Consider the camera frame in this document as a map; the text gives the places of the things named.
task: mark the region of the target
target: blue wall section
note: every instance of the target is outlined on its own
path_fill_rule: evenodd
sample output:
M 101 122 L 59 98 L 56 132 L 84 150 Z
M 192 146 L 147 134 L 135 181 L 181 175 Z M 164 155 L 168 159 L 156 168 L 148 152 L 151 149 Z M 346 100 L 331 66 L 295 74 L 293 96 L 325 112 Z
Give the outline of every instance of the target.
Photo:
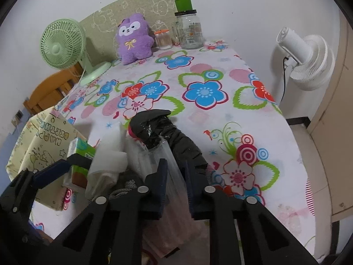
M 0 194 L 2 194 L 2 192 L 10 183 L 10 178 L 8 178 L 8 174 L 6 172 L 6 164 L 10 158 L 12 149 L 15 146 L 19 133 L 22 131 L 26 122 L 31 117 L 30 113 L 25 108 L 21 111 L 23 113 L 23 117 L 18 125 L 18 130 L 15 130 L 13 134 L 8 134 L 4 144 L 2 145 L 2 148 L 0 149 Z

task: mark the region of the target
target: green fan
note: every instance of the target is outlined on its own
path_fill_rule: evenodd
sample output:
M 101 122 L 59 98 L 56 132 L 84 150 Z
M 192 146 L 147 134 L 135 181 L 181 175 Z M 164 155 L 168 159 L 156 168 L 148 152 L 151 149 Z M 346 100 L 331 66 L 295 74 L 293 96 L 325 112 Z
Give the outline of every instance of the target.
M 111 63 L 92 66 L 86 52 L 86 34 L 83 27 L 73 19 L 52 22 L 41 38 L 41 54 L 48 65 L 59 70 L 79 62 L 84 69 L 80 84 L 86 85 L 104 74 Z

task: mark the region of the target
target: stuffed animal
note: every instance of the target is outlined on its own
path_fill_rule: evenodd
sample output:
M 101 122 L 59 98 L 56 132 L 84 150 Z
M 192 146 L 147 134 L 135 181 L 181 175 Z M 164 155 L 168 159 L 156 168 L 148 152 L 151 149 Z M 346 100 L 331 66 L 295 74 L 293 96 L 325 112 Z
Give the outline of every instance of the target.
M 136 13 L 124 19 L 115 35 L 119 43 L 122 64 L 130 64 L 152 56 L 154 39 L 148 35 L 148 23 L 143 15 Z

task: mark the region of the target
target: desk fan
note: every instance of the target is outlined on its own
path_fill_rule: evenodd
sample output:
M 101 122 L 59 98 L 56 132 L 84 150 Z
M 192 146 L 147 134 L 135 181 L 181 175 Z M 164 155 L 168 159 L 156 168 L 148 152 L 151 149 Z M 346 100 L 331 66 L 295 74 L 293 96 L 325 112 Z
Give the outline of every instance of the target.
M 289 54 L 284 61 L 285 72 L 290 73 L 301 90 L 313 91 L 330 79 L 335 57 L 323 37 L 308 35 L 302 39 L 292 29 L 284 27 L 277 42 Z
M 86 51 L 86 34 L 83 27 L 73 19 L 59 19 L 44 31 L 40 50 L 45 62 L 59 70 L 70 68 L 79 62 L 84 69 L 80 84 L 85 85 L 104 74 L 111 63 L 92 66 Z

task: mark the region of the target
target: beige patterned board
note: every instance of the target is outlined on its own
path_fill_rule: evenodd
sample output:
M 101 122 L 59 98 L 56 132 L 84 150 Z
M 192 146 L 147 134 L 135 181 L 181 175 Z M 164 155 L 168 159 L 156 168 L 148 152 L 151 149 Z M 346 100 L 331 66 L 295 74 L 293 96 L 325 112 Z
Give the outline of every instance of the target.
M 86 49 L 93 65 L 116 60 L 115 33 L 119 23 L 133 13 L 142 13 L 152 31 L 172 29 L 174 0 L 117 0 L 80 23 L 87 36 Z

